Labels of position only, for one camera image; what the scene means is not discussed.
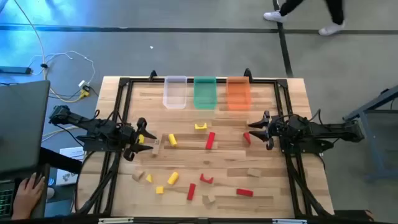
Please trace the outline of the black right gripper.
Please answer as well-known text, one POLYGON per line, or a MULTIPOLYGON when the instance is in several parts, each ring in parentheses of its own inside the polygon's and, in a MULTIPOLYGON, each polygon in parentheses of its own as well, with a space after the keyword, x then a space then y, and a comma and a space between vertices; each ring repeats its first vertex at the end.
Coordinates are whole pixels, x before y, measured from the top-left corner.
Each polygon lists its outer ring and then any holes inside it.
POLYGON ((263 117, 260 121, 248 124, 251 128, 264 128, 269 125, 269 132, 263 131, 250 131, 249 134, 259 138, 262 142, 266 142, 266 149, 272 150, 274 147, 274 137, 287 139, 287 123, 286 116, 272 116, 269 124, 270 113, 268 110, 264 111, 263 117))

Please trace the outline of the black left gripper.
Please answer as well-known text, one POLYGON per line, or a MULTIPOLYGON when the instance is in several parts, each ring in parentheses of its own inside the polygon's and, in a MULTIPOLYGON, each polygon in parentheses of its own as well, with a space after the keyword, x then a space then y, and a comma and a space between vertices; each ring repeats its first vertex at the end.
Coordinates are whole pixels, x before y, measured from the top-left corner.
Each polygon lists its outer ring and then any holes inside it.
POLYGON ((157 139, 156 136, 146 130, 147 121, 145 118, 139 118, 137 120, 136 126, 137 131, 132 126, 127 124, 122 124, 119 129, 119 146, 121 148, 126 148, 124 150, 123 157, 127 161, 133 161, 134 156, 141 151, 153 149, 152 146, 137 144, 137 140, 139 139, 140 134, 143 135, 145 138, 157 139))

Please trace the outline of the long natural wood block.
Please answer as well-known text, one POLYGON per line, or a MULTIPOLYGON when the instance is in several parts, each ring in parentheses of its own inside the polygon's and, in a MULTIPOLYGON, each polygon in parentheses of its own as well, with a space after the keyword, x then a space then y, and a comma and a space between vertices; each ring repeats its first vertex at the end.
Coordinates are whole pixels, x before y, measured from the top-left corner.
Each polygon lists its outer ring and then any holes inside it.
POLYGON ((164 142, 161 139, 156 139, 153 144, 152 149, 152 157, 157 157, 159 155, 160 150, 163 148, 164 142))

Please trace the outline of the orange plastic bin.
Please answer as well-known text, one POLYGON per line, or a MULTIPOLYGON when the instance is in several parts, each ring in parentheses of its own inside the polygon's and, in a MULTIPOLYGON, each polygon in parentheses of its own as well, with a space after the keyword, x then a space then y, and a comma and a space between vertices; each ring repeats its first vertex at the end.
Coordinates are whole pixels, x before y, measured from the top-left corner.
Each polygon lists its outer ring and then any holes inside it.
POLYGON ((251 108, 251 87, 248 77, 228 77, 226 94, 229 110, 249 110, 251 108))

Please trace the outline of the clear plastic bin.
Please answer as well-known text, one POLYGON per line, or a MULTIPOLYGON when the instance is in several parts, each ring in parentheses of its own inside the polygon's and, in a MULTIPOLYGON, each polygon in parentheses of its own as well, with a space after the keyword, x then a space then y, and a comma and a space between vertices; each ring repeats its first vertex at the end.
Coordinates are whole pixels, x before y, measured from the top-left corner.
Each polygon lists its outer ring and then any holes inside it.
POLYGON ((163 105, 169 109, 184 109, 187 104, 187 77, 166 76, 164 78, 163 105))

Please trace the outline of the green plastic bin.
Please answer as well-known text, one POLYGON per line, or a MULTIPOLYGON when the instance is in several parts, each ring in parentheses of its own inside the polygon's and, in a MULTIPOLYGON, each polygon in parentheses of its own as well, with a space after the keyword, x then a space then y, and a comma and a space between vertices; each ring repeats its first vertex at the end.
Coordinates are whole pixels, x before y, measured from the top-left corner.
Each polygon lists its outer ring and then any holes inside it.
POLYGON ((217 106, 215 77, 195 77, 193 80, 193 104, 198 110, 213 110, 217 106))

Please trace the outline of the black metal bar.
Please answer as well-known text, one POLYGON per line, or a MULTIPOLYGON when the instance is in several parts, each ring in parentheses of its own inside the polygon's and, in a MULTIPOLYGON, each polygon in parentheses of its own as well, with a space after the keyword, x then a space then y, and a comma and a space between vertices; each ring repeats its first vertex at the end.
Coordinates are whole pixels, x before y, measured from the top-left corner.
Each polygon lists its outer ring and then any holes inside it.
POLYGON ((83 167, 82 161, 61 155, 44 147, 40 148, 39 164, 48 164, 50 167, 65 170, 74 174, 79 174, 83 167))

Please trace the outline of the white cardboard box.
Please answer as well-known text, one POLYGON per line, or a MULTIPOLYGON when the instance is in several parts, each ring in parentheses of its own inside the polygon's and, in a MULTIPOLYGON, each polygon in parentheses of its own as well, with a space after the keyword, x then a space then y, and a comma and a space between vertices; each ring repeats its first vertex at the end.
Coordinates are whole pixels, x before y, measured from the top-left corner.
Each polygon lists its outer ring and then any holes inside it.
MULTIPOLYGON (((63 156, 70 157, 72 159, 79 160, 80 162, 83 161, 85 157, 85 153, 83 148, 80 147, 69 147, 69 148, 63 148, 60 149, 59 152, 63 156)), ((70 185, 70 184, 75 184, 77 180, 77 175, 74 173, 71 173, 66 170, 57 170, 57 178, 56 178, 56 186, 62 186, 62 185, 70 185)))

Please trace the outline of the person's foot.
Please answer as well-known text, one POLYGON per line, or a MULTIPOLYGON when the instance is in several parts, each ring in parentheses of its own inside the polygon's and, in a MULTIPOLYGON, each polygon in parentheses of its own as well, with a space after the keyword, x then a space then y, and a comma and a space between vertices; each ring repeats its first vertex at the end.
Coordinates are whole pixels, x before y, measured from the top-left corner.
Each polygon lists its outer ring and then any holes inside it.
POLYGON ((318 34, 322 36, 330 36, 339 33, 344 28, 345 28, 345 21, 343 21, 341 24, 332 23, 329 26, 321 28, 318 31, 318 34))
POLYGON ((282 16, 279 11, 265 12, 263 18, 267 21, 274 21, 280 23, 283 23, 285 21, 285 17, 282 16))

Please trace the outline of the person's hand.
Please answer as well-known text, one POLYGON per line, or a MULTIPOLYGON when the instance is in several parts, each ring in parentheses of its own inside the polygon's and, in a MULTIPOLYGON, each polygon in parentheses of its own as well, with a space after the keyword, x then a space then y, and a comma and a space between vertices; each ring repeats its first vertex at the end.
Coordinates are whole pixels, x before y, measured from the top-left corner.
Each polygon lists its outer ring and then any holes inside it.
POLYGON ((40 200, 45 186, 45 177, 40 176, 35 184, 37 174, 33 173, 29 179, 23 179, 18 186, 18 190, 13 203, 12 220, 23 220, 30 218, 30 215, 40 200))

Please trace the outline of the person's leg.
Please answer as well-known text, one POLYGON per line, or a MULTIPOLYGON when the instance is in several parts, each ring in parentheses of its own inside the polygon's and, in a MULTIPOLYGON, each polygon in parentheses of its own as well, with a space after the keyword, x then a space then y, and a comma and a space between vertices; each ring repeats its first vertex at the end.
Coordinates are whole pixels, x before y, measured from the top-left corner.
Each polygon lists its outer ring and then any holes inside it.
POLYGON ((333 23, 342 25, 344 23, 343 0, 325 0, 333 23))
POLYGON ((291 13, 296 7, 298 7, 304 0, 286 0, 279 9, 279 13, 282 17, 291 13))

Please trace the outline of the black power strip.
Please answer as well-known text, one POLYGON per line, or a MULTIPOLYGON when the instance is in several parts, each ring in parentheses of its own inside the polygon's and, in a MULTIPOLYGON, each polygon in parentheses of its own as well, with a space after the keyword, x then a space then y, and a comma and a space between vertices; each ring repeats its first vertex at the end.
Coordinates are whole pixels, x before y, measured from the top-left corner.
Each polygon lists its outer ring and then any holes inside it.
POLYGON ((30 67, 5 67, 5 66, 0 66, 0 73, 29 75, 29 74, 32 73, 32 69, 30 67))

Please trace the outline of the backlit keyboard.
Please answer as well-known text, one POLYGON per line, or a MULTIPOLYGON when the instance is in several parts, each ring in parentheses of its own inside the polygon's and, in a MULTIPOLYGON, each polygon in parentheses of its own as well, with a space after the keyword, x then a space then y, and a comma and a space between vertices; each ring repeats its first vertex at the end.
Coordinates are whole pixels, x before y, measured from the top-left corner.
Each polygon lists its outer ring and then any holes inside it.
POLYGON ((0 181, 0 219, 11 217, 15 189, 13 180, 0 181))

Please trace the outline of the black aluminium table frame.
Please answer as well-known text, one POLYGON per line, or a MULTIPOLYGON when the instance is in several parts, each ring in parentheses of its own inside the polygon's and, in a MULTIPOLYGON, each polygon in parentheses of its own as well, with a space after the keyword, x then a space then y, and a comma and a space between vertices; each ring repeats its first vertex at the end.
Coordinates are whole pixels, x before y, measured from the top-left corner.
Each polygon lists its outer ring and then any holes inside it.
POLYGON ((83 167, 77 190, 77 205, 88 201, 104 169, 116 164, 116 176, 95 202, 92 212, 108 212, 113 217, 198 217, 198 218, 292 218, 311 210, 308 197, 288 177, 286 158, 279 147, 268 151, 264 142, 243 133, 248 123, 259 120, 265 110, 286 114, 297 110, 310 116, 303 80, 257 78, 250 83, 252 105, 249 110, 229 110, 226 78, 218 79, 218 104, 214 110, 198 110, 193 105, 193 83, 187 85, 184 109, 167 109, 163 103, 164 79, 155 77, 105 77, 97 107, 105 118, 119 108, 123 119, 136 123, 147 120, 147 130, 164 142, 157 157, 140 152, 129 162, 121 156, 97 152, 83 167), (195 124, 207 124, 196 130, 195 124), (210 132, 215 133, 211 150, 205 148, 210 132), (171 146, 169 134, 177 145, 171 146), (247 175, 249 168, 260 169, 261 177, 247 175), (135 170, 145 174, 139 182, 135 170), (179 173, 174 185, 167 183, 173 172, 179 173), (153 183, 146 181, 151 174, 153 183), (212 184, 200 181, 200 175, 213 177, 212 184), (196 184, 193 200, 187 200, 191 183, 196 184), (163 194, 156 194, 164 186, 163 194), (254 192, 252 197, 236 194, 236 189, 254 192), (203 195, 214 195, 215 202, 204 205, 203 195))

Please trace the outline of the silver metal bracket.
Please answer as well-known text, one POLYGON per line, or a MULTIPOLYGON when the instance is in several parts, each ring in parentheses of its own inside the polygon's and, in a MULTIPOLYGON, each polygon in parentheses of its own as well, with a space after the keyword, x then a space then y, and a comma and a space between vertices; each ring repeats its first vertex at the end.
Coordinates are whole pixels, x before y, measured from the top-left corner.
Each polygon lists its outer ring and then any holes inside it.
POLYGON ((116 217, 116 218, 100 218, 98 220, 98 224, 121 224, 121 223, 134 223, 134 219, 129 217, 116 217))
POLYGON ((297 219, 272 219, 272 224, 308 224, 308 222, 297 219))

